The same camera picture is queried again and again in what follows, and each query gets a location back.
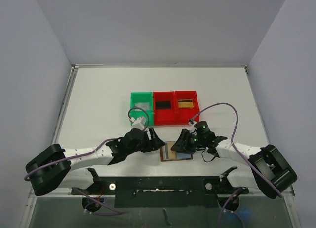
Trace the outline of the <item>brown leather card holder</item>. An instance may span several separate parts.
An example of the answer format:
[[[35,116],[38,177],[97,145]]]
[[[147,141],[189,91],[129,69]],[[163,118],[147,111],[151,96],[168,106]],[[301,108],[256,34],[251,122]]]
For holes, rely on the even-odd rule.
[[[171,147],[174,144],[175,144],[174,141],[168,141],[168,142],[165,142],[165,145],[160,148],[161,162],[193,160],[193,156],[191,154],[185,154],[185,153],[172,151]]]

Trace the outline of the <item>gold card with grey stripe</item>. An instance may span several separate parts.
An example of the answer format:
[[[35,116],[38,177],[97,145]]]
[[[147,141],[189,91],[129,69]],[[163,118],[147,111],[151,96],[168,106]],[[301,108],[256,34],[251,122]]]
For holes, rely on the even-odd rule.
[[[174,160],[177,158],[176,152],[171,149],[174,142],[166,142],[163,148],[163,159],[164,160]]]

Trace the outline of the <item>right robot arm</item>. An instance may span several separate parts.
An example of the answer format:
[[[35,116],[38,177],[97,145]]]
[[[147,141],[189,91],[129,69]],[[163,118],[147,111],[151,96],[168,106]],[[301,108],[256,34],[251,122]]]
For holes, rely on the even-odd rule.
[[[220,188],[226,193],[239,187],[253,188],[275,199],[298,179],[274,145],[256,147],[233,142],[225,136],[215,135],[205,121],[193,124],[189,130],[183,129],[171,150],[185,154],[206,151],[215,158],[230,159],[248,166],[247,170],[235,167],[221,174]]]

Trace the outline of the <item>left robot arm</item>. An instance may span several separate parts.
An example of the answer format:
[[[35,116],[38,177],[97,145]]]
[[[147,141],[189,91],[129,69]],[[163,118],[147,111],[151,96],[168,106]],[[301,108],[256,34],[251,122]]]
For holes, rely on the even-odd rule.
[[[47,195],[58,187],[78,187],[94,194],[101,182],[91,172],[91,166],[118,164],[135,152],[152,152],[163,146],[165,142],[153,128],[133,128],[122,137],[106,139],[90,148],[64,149],[52,144],[27,163],[24,179],[31,183],[36,196]]]

